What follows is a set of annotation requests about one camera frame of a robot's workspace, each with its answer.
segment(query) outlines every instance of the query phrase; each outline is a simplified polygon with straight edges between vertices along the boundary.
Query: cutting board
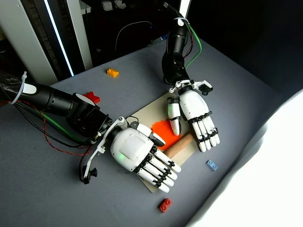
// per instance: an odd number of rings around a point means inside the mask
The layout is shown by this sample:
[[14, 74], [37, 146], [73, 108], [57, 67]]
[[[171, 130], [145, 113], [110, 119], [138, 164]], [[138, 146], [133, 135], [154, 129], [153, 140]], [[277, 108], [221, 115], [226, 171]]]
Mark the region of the cutting board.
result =
[[[147, 106], [143, 107], [141, 110], [135, 112], [132, 116], [137, 117], [139, 122], [151, 128], [152, 125], [156, 122], [166, 120], [168, 118], [167, 114], [167, 98], [172, 97], [174, 94], [166, 93], [155, 101], [151, 102]], [[186, 121], [181, 118], [181, 128], [182, 135], [185, 135], [189, 132], [189, 126]], [[194, 153], [198, 150], [196, 146], [196, 142], [193, 140], [190, 144], [188, 144], [184, 149], [182, 149], [178, 154], [173, 157], [173, 161], [177, 163], [179, 166], [182, 164]], [[147, 182], [146, 180], [140, 178], [140, 180], [145, 184], [145, 186], [152, 193], [156, 192], [158, 189]]]

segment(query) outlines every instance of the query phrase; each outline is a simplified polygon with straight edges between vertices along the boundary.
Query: wooden handle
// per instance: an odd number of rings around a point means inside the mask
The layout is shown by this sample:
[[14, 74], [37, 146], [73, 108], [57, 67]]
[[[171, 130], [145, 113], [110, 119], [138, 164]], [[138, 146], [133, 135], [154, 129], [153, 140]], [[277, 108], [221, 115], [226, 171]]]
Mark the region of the wooden handle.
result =
[[180, 140], [178, 140], [174, 145], [164, 151], [167, 157], [173, 158], [177, 153], [179, 153], [184, 147], [186, 147], [191, 141], [193, 141], [194, 137], [191, 133], [187, 133]]

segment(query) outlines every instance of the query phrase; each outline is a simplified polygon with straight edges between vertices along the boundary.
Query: blue lego brick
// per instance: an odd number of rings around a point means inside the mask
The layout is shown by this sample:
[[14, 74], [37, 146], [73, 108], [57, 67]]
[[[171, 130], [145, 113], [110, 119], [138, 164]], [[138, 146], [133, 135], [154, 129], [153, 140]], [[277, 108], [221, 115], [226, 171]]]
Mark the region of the blue lego brick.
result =
[[206, 164], [208, 164], [213, 170], [217, 170], [218, 168], [218, 166], [212, 160], [209, 160]]

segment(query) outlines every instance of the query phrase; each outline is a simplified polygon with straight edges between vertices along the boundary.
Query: red block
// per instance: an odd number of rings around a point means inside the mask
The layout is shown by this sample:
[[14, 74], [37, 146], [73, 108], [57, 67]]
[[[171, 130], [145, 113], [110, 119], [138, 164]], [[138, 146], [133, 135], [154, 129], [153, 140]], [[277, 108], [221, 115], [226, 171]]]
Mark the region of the red block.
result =
[[166, 198], [165, 200], [163, 200], [163, 202], [159, 206], [159, 210], [162, 213], [165, 213], [171, 204], [172, 204], [172, 201], [169, 198]]
[[84, 95], [86, 98], [89, 98], [91, 101], [93, 101], [95, 104], [99, 103], [101, 100], [98, 96], [95, 96], [94, 92], [88, 92], [86, 95]]

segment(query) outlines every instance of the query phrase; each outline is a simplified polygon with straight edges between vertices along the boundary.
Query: gray table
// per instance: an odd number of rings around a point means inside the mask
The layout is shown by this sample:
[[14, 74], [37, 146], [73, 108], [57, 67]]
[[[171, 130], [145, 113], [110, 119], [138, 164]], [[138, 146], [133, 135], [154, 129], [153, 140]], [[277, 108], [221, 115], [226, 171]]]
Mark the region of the gray table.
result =
[[[101, 110], [112, 119], [127, 116], [167, 92], [161, 71], [165, 46], [161, 42], [142, 49], [54, 87], [69, 93], [94, 91], [101, 97]], [[107, 68], [120, 75], [107, 76]], [[83, 185], [78, 180], [78, 157], [53, 150], [15, 108], [1, 107], [0, 226], [185, 225], [265, 120], [264, 110], [276, 97], [270, 87], [207, 44], [187, 71], [214, 87], [205, 100], [221, 144], [206, 153], [197, 151], [182, 166], [169, 194], [150, 193], [109, 151], [94, 159], [98, 177]], [[217, 171], [205, 164], [209, 159], [219, 166]], [[157, 206], [167, 197], [173, 205], [161, 214]]]

